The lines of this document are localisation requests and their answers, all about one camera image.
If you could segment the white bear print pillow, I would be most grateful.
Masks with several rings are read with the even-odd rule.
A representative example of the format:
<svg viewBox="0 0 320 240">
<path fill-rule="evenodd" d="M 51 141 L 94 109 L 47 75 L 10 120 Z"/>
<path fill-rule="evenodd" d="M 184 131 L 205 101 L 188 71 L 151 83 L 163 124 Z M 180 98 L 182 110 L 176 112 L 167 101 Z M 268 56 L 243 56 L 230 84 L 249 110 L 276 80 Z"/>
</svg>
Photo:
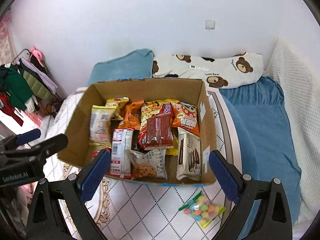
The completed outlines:
<svg viewBox="0 0 320 240">
<path fill-rule="evenodd" d="M 208 72 L 190 69 L 190 65 L 209 68 Z M 207 87 L 231 89 L 257 82 L 263 72 L 263 57 L 258 53 L 241 53 L 213 59 L 180 54 L 159 54 L 153 59 L 154 77 L 200 79 Z"/>
</svg>

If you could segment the brown cardboard box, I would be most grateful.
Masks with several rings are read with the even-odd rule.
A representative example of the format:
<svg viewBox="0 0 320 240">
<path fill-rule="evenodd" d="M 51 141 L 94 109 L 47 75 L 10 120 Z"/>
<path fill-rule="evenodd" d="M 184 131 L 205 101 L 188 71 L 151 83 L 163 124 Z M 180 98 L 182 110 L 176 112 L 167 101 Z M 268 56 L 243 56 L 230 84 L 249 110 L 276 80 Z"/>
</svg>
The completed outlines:
<svg viewBox="0 0 320 240">
<path fill-rule="evenodd" d="M 57 157 L 82 168 L 92 161 L 98 148 L 89 145 L 89 123 L 92 105 L 101 106 L 107 99 L 126 96 L 131 101 L 178 99 L 196 106 L 200 128 L 201 150 L 216 149 L 216 129 L 206 86 L 199 79 L 151 78 L 96 82 L 84 92 L 65 131 L 68 145 Z"/>
</svg>

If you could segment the yellow panda snack packet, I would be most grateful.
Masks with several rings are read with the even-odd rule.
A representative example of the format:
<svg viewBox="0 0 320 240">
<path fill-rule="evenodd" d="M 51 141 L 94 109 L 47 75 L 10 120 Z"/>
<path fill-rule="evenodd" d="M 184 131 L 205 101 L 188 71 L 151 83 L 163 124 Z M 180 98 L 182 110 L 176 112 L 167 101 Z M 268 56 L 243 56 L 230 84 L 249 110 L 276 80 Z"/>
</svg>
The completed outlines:
<svg viewBox="0 0 320 240">
<path fill-rule="evenodd" d="M 121 121 L 123 117 L 121 116 L 121 110 L 129 102 L 128 97 L 120 97 L 106 100 L 105 106 L 108 109 L 114 109 L 114 114 L 112 120 Z"/>
</svg>

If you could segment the clothes rack with clothes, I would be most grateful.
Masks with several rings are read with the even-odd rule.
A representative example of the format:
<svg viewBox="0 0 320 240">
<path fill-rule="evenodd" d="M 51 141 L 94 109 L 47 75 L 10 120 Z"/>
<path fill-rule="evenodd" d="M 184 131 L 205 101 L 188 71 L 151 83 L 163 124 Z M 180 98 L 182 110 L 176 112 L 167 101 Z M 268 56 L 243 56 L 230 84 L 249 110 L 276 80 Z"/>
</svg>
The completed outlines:
<svg viewBox="0 0 320 240">
<path fill-rule="evenodd" d="M 44 118 L 56 117 L 62 99 L 44 56 L 44 67 L 35 57 L 29 61 L 29 56 L 30 49 L 24 49 L 9 64 L 1 65 L 1 113 L 19 126 L 27 116 L 39 127 Z"/>
</svg>

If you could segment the white brown cookie bar packet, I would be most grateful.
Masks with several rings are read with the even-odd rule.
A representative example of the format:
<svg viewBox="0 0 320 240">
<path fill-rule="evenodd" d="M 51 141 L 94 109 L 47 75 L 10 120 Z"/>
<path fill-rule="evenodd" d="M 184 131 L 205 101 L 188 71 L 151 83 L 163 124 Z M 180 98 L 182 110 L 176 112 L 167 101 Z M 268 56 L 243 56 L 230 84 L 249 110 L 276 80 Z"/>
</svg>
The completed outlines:
<svg viewBox="0 0 320 240">
<path fill-rule="evenodd" d="M 178 128 L 177 180 L 201 178 L 201 141 L 193 133 Z"/>
</svg>

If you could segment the white wall switch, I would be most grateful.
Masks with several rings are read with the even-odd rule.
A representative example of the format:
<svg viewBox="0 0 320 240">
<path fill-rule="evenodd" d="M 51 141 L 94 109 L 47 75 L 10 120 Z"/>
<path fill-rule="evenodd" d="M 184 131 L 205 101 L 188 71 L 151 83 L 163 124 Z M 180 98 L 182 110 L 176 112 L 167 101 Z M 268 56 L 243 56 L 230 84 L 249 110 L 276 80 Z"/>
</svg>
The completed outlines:
<svg viewBox="0 0 320 240">
<path fill-rule="evenodd" d="M 215 21 L 214 20 L 205 20 L 205 29 L 206 30 L 214 30 L 215 29 Z"/>
</svg>

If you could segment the white thermometer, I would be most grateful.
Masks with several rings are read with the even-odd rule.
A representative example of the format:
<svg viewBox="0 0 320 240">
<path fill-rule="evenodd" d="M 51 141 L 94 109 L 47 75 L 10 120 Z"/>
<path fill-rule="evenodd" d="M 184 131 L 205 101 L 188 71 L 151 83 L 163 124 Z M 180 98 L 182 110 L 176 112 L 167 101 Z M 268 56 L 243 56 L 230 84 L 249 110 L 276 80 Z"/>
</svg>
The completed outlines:
<svg viewBox="0 0 320 240">
<path fill-rule="evenodd" d="M 209 71 L 209 68 L 195 66 L 195 65 L 190 65 L 189 68 L 193 69 L 193 70 L 199 70 L 199 71 L 202 71 L 202 72 L 208 72 Z"/>
</svg>

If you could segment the pink hat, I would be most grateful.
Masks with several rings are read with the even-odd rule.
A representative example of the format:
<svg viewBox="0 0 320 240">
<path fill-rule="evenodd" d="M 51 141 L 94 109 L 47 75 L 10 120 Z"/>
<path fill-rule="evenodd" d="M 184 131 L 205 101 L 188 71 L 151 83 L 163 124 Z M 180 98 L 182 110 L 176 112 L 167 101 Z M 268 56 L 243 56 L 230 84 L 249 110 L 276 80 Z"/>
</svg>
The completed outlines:
<svg viewBox="0 0 320 240">
<path fill-rule="evenodd" d="M 35 59 L 37 59 L 38 63 L 44 67 L 44 64 L 43 64 L 43 55 L 42 53 L 36 49 L 35 46 L 31 47 L 30 48 L 30 56 L 29 56 L 29 61 L 31 61 L 31 58 L 32 57 L 35 57 Z"/>
</svg>

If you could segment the red shiny snack packet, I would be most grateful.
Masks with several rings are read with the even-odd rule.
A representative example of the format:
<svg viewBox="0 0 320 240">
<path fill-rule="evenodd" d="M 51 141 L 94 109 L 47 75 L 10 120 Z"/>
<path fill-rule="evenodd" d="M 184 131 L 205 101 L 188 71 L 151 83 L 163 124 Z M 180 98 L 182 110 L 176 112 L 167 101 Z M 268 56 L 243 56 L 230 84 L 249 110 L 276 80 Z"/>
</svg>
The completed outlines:
<svg viewBox="0 0 320 240">
<path fill-rule="evenodd" d="M 147 120 L 145 150 L 173 148 L 173 140 L 169 113 L 156 115 Z"/>
</svg>

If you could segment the blue blanket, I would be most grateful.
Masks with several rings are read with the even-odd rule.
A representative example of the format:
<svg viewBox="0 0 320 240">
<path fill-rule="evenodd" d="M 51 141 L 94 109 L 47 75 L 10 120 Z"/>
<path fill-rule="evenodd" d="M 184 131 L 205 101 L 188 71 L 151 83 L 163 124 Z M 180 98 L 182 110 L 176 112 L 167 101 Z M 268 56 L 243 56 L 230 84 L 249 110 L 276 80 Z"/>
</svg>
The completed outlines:
<svg viewBox="0 0 320 240">
<path fill-rule="evenodd" d="M 220 93 L 239 139 L 242 172 L 255 180 L 281 180 L 292 223 L 299 216 L 301 168 L 293 145 L 284 93 L 279 83 L 261 77 L 256 83 Z"/>
</svg>

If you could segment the white patterned quilt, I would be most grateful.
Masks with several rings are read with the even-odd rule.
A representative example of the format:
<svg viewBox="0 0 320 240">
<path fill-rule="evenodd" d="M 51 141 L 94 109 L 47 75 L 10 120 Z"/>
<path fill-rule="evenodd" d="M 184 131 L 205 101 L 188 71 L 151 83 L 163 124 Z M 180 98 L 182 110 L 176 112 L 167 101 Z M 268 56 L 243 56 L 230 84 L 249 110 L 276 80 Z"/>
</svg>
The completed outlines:
<svg viewBox="0 0 320 240">
<path fill-rule="evenodd" d="M 46 139 L 63 133 L 87 87 L 81 87 L 63 102 L 45 133 Z M 216 127 L 216 147 L 242 172 L 241 153 L 236 130 L 221 93 L 207 90 Z M 60 161 L 56 154 L 47 159 L 44 174 L 49 181 L 64 180 L 79 168 Z M 200 191 L 210 204 L 226 210 L 205 228 L 178 208 Z M 216 181 L 203 187 L 156 186 L 103 178 L 92 200 L 86 203 L 89 213 L 108 239 L 212 239 L 231 213 L 230 202 Z"/>
</svg>

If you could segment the chocolate chip cookie packet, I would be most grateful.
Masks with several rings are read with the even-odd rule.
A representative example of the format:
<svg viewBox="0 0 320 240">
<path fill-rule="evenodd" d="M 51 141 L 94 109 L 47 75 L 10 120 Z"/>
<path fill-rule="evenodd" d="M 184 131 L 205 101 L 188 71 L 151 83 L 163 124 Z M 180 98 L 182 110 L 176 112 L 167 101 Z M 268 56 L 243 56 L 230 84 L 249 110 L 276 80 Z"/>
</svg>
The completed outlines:
<svg viewBox="0 0 320 240">
<path fill-rule="evenodd" d="M 153 149 L 147 153 L 128 150 L 127 156 L 133 165 L 133 178 L 150 177 L 167 179 L 165 149 Z"/>
</svg>

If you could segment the colourful candy zip bag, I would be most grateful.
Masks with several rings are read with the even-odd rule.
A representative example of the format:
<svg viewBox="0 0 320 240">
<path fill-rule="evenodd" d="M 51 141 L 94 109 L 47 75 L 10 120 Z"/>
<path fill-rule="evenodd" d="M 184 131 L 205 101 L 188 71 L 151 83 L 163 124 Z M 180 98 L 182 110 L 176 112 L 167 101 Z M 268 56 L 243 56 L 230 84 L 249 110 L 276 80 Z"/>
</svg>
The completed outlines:
<svg viewBox="0 0 320 240">
<path fill-rule="evenodd" d="M 211 204 L 202 191 L 178 209 L 178 212 L 183 212 L 198 222 L 201 229 L 205 229 L 216 217 L 225 211 L 226 208 L 224 206 Z"/>
</svg>

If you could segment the orange snack packet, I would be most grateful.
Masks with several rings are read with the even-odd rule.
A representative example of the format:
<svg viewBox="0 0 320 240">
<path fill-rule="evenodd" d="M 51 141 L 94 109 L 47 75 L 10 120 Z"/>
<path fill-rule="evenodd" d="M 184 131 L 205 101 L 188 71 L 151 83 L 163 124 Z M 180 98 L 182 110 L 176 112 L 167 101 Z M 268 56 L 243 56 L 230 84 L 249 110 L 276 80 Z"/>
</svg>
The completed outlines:
<svg viewBox="0 0 320 240">
<path fill-rule="evenodd" d="M 144 100 L 127 103 L 121 111 L 123 120 L 119 123 L 119 129 L 132 128 L 140 130 L 139 111 L 144 104 Z"/>
</svg>

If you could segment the orange cookie packet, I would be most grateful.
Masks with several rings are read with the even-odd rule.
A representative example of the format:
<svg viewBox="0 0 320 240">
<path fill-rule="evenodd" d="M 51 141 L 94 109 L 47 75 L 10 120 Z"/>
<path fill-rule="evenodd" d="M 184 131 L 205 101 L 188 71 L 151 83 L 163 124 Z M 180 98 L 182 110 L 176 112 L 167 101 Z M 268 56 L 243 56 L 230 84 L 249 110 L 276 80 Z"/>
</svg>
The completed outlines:
<svg viewBox="0 0 320 240">
<path fill-rule="evenodd" d="M 180 127 L 196 136 L 200 136 L 199 124 L 197 122 L 197 109 L 194 105 L 184 102 L 173 104 L 174 119 L 172 127 Z"/>
</svg>

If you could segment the clear yellow-edged snack packet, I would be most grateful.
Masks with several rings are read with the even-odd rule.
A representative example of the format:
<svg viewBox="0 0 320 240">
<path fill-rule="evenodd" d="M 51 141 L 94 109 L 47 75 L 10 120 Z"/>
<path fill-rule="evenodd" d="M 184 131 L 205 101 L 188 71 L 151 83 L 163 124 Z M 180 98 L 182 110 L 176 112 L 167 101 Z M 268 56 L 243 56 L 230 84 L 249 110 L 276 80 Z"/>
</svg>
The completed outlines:
<svg viewBox="0 0 320 240">
<path fill-rule="evenodd" d="M 111 147 L 111 119 L 116 112 L 115 108 L 93 105 L 89 123 L 89 144 L 92 146 L 104 145 Z"/>
</svg>

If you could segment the teal blue pillow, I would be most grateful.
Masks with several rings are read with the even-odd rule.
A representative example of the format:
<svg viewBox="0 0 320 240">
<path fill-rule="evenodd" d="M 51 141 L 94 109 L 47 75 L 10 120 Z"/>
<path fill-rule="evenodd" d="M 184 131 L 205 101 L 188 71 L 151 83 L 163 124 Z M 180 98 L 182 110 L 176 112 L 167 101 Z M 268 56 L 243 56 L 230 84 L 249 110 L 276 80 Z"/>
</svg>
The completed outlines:
<svg viewBox="0 0 320 240">
<path fill-rule="evenodd" d="M 153 58 L 152 50 L 137 49 L 125 56 L 96 63 L 88 80 L 88 86 L 103 81 L 151 78 Z"/>
</svg>

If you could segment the red white long snack packet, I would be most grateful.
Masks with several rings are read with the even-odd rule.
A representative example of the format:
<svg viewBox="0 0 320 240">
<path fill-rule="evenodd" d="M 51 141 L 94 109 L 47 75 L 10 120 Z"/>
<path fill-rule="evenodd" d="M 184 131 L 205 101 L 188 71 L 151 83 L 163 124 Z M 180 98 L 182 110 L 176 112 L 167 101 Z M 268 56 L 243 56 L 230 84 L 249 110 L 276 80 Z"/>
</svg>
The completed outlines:
<svg viewBox="0 0 320 240">
<path fill-rule="evenodd" d="M 127 151 L 131 150 L 134 130 L 115 129 L 113 132 L 111 148 L 110 175 L 123 179 L 131 179 L 131 162 Z"/>
</svg>

